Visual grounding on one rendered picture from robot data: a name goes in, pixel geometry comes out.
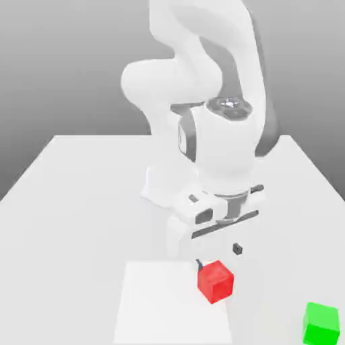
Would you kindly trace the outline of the small green cube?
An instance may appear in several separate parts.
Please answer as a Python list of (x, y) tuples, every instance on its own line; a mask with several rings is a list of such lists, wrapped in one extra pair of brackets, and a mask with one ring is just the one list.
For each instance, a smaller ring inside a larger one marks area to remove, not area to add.
[(306, 345), (337, 345), (339, 336), (338, 309), (308, 302), (303, 317), (303, 343)]

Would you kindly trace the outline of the small red cube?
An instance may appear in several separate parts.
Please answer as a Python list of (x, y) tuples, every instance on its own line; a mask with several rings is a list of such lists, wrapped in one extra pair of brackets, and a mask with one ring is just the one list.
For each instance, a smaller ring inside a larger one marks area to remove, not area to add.
[(219, 260), (205, 264), (197, 272), (197, 287), (209, 303), (229, 297), (234, 288), (234, 274)]

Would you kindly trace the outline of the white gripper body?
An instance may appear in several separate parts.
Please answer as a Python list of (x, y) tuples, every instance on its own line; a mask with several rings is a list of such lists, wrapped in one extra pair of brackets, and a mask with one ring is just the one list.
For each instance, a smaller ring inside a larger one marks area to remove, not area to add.
[(172, 259), (218, 259), (232, 251), (232, 244), (245, 232), (252, 210), (232, 220), (216, 220), (190, 225), (173, 215), (166, 223), (166, 250)]

